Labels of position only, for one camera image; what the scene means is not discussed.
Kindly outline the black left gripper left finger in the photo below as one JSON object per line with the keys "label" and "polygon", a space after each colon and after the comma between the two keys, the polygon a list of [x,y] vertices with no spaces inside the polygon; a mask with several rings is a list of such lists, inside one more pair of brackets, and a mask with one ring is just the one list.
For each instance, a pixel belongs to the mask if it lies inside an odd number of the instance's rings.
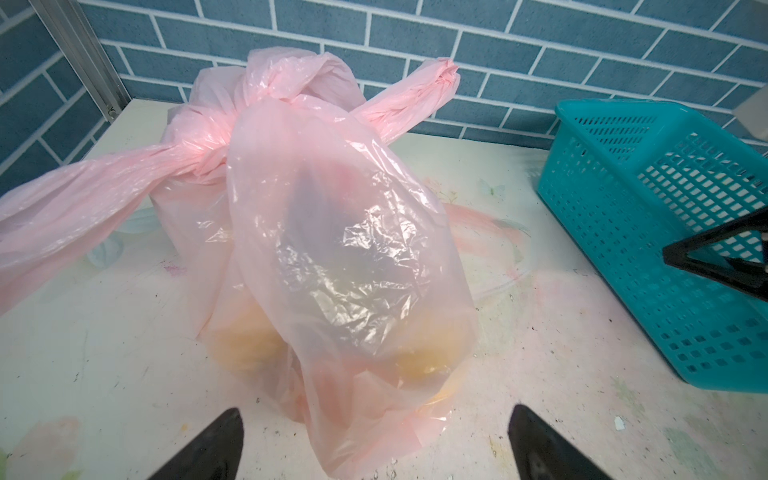
{"label": "black left gripper left finger", "polygon": [[237,477],[244,446],[238,408],[229,408],[153,473],[150,480],[224,479]]}

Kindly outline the pink plastic bag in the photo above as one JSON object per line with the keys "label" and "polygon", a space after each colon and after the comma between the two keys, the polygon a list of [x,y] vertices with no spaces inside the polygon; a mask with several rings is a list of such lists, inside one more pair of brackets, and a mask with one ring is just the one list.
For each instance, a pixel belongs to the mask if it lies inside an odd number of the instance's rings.
{"label": "pink plastic bag", "polygon": [[199,339],[306,426],[328,476],[413,453],[443,431],[477,315],[442,203],[391,144],[459,82],[432,59],[366,99],[339,57],[286,47],[202,69],[159,143],[3,195],[1,308],[150,199]]}

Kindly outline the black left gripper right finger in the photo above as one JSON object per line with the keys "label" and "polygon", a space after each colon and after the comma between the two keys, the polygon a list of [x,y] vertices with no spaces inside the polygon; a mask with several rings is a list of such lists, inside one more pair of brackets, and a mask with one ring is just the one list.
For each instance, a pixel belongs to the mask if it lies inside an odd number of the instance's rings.
{"label": "black left gripper right finger", "polygon": [[611,480],[526,405],[514,406],[508,438],[521,479]]}

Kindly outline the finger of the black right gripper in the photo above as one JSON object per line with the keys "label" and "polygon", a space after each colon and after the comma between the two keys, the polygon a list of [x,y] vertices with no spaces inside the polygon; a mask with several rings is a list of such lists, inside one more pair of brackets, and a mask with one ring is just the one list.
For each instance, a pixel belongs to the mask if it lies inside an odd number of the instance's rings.
{"label": "finger of the black right gripper", "polygon": [[[760,240],[760,260],[719,256],[716,262],[691,256],[724,240],[749,233]],[[662,249],[664,263],[715,281],[758,300],[767,301],[767,208],[763,207],[723,225],[695,234]]]}

